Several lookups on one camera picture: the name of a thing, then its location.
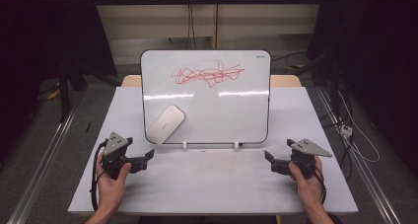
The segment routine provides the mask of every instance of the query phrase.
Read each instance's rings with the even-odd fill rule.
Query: whiteboard
[[[267,138],[265,50],[148,50],[141,55],[144,127],[169,106],[185,119],[165,143],[260,143]]]

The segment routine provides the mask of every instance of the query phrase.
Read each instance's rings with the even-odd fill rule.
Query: black curtain
[[[360,0],[355,12],[345,39],[337,46],[336,62],[377,129],[418,175],[416,0]],[[336,19],[347,13],[347,9],[321,6],[310,57],[326,47],[332,38],[326,33],[335,32]]]
[[[105,75],[115,68],[98,10],[62,0],[0,0],[0,159],[13,147],[32,116],[38,87],[72,62]]]

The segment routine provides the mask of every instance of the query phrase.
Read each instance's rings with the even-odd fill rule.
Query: wrist
[[[326,213],[325,208],[319,202],[313,205],[308,205],[304,207],[305,213],[308,215],[308,218],[311,220],[313,224],[321,223],[333,223],[332,220],[329,218],[328,213]]]
[[[108,223],[111,217],[114,215],[115,211],[111,209],[106,209],[104,207],[99,207],[98,210],[93,214],[93,216],[87,222],[88,224],[102,224]]]

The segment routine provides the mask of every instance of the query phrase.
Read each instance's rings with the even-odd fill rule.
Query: metal rail
[[[332,113],[332,107],[329,104],[330,98],[324,89],[317,90],[320,99],[322,100],[323,105],[325,106],[326,110],[328,111],[332,122],[336,123],[338,121],[337,117],[334,113]],[[349,141],[346,139],[345,136],[342,136],[345,148],[348,148]],[[382,218],[385,223],[387,224],[399,224],[400,220],[397,217],[393,206],[390,203],[390,200],[387,198],[386,194],[384,193],[381,185],[379,184],[378,180],[373,175],[372,171],[370,170],[368,164],[365,160],[359,158],[356,153],[353,152],[352,149],[349,149],[349,156],[356,166],[357,171],[360,174],[366,188],[368,189],[373,201],[375,202],[376,207],[378,208],[379,212],[382,215]]]
[[[48,174],[48,171],[58,153],[58,150],[64,140],[64,137],[73,121],[77,107],[80,105],[81,99],[77,100],[75,106],[70,111],[68,116],[63,122],[60,122],[57,130],[49,143],[49,146],[43,155],[40,164],[37,166],[37,169],[32,176],[27,188],[22,194],[21,198],[18,201],[18,204],[15,207],[12,215],[9,218],[8,224],[23,224],[26,222],[31,209],[35,203],[36,197],[39,194],[43,182]]]
[[[82,5],[311,5],[344,4],[356,0],[39,0],[45,3]]]

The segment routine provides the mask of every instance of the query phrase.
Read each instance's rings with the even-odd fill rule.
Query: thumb
[[[305,181],[305,178],[304,178],[304,175],[302,175],[301,169],[299,169],[299,167],[295,163],[293,162],[289,163],[289,169],[297,182]]]
[[[122,166],[122,168],[120,169],[120,172],[119,172],[119,177],[117,177],[118,182],[122,182],[122,183],[125,184],[126,178],[129,175],[131,167],[132,167],[132,164],[130,164],[130,163],[125,163]]]

